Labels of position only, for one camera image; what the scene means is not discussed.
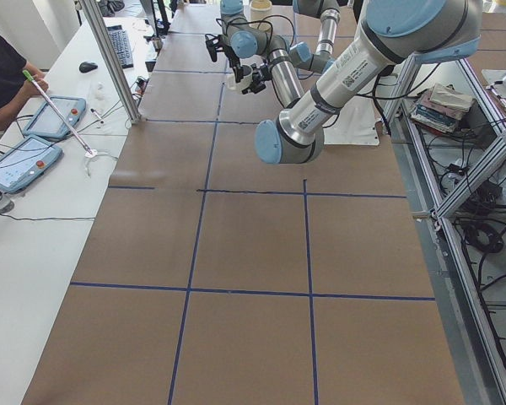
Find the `metal shelf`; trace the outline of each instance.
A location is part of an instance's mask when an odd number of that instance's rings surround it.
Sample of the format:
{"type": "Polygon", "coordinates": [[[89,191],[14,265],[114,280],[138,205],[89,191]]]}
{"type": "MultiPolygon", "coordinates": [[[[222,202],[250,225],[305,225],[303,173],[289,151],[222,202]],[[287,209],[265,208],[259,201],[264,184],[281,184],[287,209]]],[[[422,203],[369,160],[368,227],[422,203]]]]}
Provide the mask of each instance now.
{"type": "MultiPolygon", "coordinates": [[[[499,395],[506,404],[506,355],[503,345],[498,338],[498,333],[493,325],[493,319],[505,319],[503,316],[492,316],[490,305],[494,310],[506,311],[506,300],[484,301],[481,293],[476,288],[475,274],[467,265],[464,252],[461,247],[461,238],[457,229],[451,222],[455,213],[460,209],[468,197],[474,192],[498,167],[506,160],[506,122],[503,113],[491,102],[485,89],[472,71],[466,60],[458,61],[457,66],[461,75],[471,88],[484,116],[489,122],[493,122],[492,128],[496,138],[491,145],[482,153],[482,156],[467,173],[467,180],[460,181],[453,190],[443,195],[439,189],[437,176],[433,173],[427,151],[423,145],[420,133],[415,124],[410,120],[409,111],[402,107],[401,100],[392,100],[386,104],[385,111],[389,122],[395,119],[396,113],[401,112],[401,124],[405,125],[410,139],[417,152],[417,159],[423,171],[428,191],[433,199],[431,213],[436,221],[437,228],[442,231],[448,242],[451,256],[455,262],[457,273],[465,291],[468,307],[479,332],[480,340],[485,352],[491,372],[498,386],[499,395]]],[[[406,60],[402,67],[397,86],[392,90],[390,97],[406,95],[412,87],[420,70],[413,57],[406,60]]]]}

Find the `aluminum frame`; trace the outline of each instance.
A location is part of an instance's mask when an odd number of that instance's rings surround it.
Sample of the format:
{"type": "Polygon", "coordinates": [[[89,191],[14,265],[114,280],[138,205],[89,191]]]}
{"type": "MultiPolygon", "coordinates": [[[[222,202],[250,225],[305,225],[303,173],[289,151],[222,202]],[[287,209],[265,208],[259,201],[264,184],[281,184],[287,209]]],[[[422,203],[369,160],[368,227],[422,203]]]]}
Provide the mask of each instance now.
{"type": "MultiPolygon", "coordinates": [[[[498,136],[479,159],[478,163],[469,170],[467,174],[468,182],[460,182],[460,184],[454,188],[447,197],[442,197],[436,177],[429,165],[426,151],[417,134],[417,129],[411,122],[410,118],[408,118],[408,114],[404,114],[403,118],[406,121],[409,133],[411,134],[412,142],[417,151],[417,157],[420,165],[422,166],[429,191],[433,197],[433,214],[436,217],[440,228],[446,235],[460,281],[463,285],[463,289],[469,303],[469,308],[479,331],[482,345],[487,353],[487,361],[491,366],[491,370],[497,382],[499,394],[506,405],[506,368],[504,367],[503,360],[498,352],[497,342],[495,340],[493,330],[490,327],[487,315],[482,308],[471,270],[468,268],[463,251],[461,250],[460,238],[449,220],[449,217],[453,215],[460,205],[468,198],[471,190],[478,188],[506,158],[506,122],[504,121],[504,116],[501,111],[487,96],[485,90],[472,71],[468,61],[458,61],[458,66],[467,83],[471,86],[487,120],[495,122],[493,130],[498,136]]],[[[390,97],[400,97],[406,94],[416,79],[420,67],[421,65],[416,63],[414,58],[409,57],[403,65],[397,86],[392,90],[390,97]]],[[[396,112],[401,107],[401,102],[401,100],[390,100],[387,103],[385,113],[388,122],[392,122],[395,118],[396,112]]]]}
{"type": "Polygon", "coordinates": [[[101,15],[100,7],[95,0],[80,0],[80,3],[86,20],[94,33],[95,41],[100,48],[105,65],[107,69],[109,69],[110,78],[112,78],[120,101],[124,105],[124,109],[131,123],[135,124],[141,119],[141,114],[138,112],[137,103],[132,97],[131,89],[127,84],[126,75],[110,43],[109,34],[105,26],[105,21],[103,20],[103,15],[101,15]]]}

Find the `table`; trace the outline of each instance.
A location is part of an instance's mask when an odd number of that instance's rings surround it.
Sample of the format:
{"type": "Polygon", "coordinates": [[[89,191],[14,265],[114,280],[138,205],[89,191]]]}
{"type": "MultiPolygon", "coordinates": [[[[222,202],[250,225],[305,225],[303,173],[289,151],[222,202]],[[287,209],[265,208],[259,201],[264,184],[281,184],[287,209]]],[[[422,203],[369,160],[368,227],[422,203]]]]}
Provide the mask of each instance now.
{"type": "MultiPolygon", "coordinates": [[[[142,19],[105,19],[128,31],[135,67],[125,69],[127,82],[148,77],[144,35],[152,30],[142,19]]],[[[93,122],[91,107],[107,111],[119,99],[88,24],[83,24],[46,76],[49,95],[84,97],[88,110],[77,129],[93,122]],[[98,69],[81,74],[78,65],[93,61],[98,69]]],[[[19,115],[32,114],[42,98],[30,100],[19,115]]],[[[118,156],[130,125],[123,109],[105,124],[82,135],[95,149],[118,156]]],[[[15,124],[1,143],[21,140],[15,124]]],[[[105,193],[115,161],[101,157],[90,163],[91,177],[83,168],[84,150],[70,138],[59,146],[62,159],[24,192],[14,195],[16,218],[93,218],[105,193]]],[[[92,220],[14,221],[0,217],[0,405],[20,403],[45,346],[63,295],[77,265],[92,220]]]]}

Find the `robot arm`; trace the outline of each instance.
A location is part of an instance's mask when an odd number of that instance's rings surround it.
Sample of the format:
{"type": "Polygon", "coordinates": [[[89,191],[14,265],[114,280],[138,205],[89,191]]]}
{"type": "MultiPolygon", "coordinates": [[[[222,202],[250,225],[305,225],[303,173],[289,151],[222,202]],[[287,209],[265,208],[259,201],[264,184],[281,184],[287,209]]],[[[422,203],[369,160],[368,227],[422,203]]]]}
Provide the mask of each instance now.
{"type": "MultiPolygon", "coordinates": [[[[295,12],[321,19],[315,55],[327,57],[335,38],[338,7],[330,0],[293,1],[295,12]]],[[[270,164],[311,161],[324,143],[323,124],[386,66],[401,63],[412,53],[420,63],[453,61],[473,54],[480,39],[482,7],[482,0],[370,0],[354,42],[332,64],[325,63],[323,69],[328,68],[313,88],[303,95],[296,91],[275,121],[259,124],[257,154],[270,164]]],[[[287,52],[285,49],[268,60],[275,65],[281,58],[286,60],[287,52]]],[[[274,79],[279,82],[277,87],[299,87],[289,65],[274,79]]]]}
{"type": "Polygon", "coordinates": [[[240,85],[242,93],[257,93],[265,88],[266,80],[271,80],[285,107],[291,106],[302,97],[304,90],[291,63],[287,41],[272,29],[266,32],[253,28],[253,24],[244,16],[242,0],[223,0],[220,10],[219,21],[223,34],[217,38],[207,38],[207,48],[213,61],[217,60],[218,51],[225,53],[237,84],[242,80],[249,80],[240,85]],[[260,55],[266,65],[260,69],[255,65],[240,65],[240,59],[254,55],[260,55]]]}

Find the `person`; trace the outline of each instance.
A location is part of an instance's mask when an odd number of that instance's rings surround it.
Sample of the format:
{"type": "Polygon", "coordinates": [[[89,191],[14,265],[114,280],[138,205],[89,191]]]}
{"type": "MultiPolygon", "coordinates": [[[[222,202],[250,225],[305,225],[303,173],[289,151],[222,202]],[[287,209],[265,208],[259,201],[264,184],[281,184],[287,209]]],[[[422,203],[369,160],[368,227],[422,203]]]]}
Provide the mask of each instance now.
{"type": "Polygon", "coordinates": [[[24,69],[47,91],[49,85],[43,79],[45,74],[0,36],[0,131],[9,127],[31,97],[40,95],[35,86],[26,80],[24,69]]]}

